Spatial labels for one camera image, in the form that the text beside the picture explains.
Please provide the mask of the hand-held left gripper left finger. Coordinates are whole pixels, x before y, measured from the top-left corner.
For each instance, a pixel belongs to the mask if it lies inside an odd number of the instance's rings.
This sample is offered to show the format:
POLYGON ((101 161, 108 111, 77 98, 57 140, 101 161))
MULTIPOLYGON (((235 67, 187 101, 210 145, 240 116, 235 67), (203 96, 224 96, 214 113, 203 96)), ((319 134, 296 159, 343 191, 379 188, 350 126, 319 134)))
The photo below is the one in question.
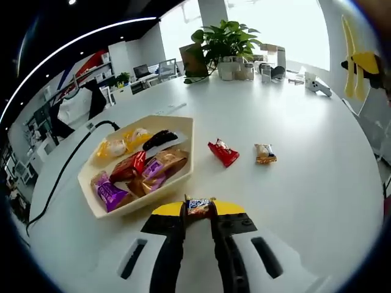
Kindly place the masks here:
POLYGON ((139 231, 88 241, 62 266, 62 292, 175 292, 185 239, 184 202, 155 209, 139 231))

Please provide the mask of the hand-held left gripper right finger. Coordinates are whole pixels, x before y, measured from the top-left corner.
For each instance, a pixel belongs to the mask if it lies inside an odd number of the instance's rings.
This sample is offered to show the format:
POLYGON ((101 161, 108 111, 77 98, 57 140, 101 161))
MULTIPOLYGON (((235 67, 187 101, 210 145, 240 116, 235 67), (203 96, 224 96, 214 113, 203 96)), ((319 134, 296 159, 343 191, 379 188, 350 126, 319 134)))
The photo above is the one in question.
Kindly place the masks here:
POLYGON ((224 292, 322 292, 330 278, 309 272, 299 253, 257 228, 245 210, 214 200, 211 230, 224 292))

